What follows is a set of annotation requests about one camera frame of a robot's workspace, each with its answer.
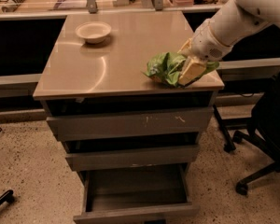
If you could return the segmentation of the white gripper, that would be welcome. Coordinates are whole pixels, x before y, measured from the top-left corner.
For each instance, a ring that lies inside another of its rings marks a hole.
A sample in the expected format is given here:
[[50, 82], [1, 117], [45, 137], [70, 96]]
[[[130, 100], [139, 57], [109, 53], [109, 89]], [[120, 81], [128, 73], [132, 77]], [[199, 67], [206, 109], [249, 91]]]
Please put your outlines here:
[[[177, 52], [185, 57], [183, 68], [178, 78], [178, 84], [187, 86], [192, 80], [201, 75], [206, 69], [206, 61], [220, 61], [230, 53], [232, 46], [223, 44], [211, 27], [211, 20], [206, 19], [194, 32], [192, 39], [188, 39]], [[197, 57], [190, 57], [192, 52]]]

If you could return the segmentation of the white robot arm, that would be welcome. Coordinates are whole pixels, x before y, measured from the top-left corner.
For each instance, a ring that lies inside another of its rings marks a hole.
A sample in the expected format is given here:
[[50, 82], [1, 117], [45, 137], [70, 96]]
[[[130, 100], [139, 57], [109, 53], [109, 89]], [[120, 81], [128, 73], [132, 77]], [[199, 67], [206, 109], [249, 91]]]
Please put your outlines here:
[[178, 83], [187, 86], [207, 63], [221, 60], [240, 40], [272, 24], [280, 29], [280, 0], [228, 0], [181, 48], [187, 59]]

